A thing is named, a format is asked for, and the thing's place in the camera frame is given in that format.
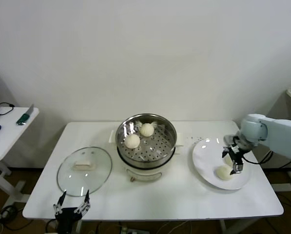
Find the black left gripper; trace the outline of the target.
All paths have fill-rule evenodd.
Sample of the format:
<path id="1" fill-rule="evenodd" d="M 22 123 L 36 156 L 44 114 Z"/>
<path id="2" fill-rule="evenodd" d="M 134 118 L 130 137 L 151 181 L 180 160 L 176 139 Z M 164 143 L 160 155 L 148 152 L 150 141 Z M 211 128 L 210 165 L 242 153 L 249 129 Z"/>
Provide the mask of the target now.
<path id="1" fill-rule="evenodd" d="M 66 196 L 66 191 L 58 199 L 57 204 L 53 205 L 55 211 L 55 218 L 58 222 L 57 233 L 58 234 L 71 234 L 74 223 L 81 220 L 81 214 L 85 214 L 89 211 L 90 198 L 89 190 L 86 193 L 84 202 L 78 208 L 63 208 L 62 205 Z"/>

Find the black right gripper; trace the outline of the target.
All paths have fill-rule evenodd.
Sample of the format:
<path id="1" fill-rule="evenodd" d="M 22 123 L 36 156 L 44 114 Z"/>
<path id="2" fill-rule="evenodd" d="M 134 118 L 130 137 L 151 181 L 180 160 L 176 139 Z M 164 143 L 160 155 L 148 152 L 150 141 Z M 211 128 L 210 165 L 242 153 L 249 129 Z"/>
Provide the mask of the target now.
<path id="1" fill-rule="evenodd" d="M 243 154 L 238 146 L 224 147 L 222 152 L 222 158 L 229 154 L 231 160 L 233 161 L 233 167 L 230 172 L 231 175 L 239 174 L 243 170 Z"/>

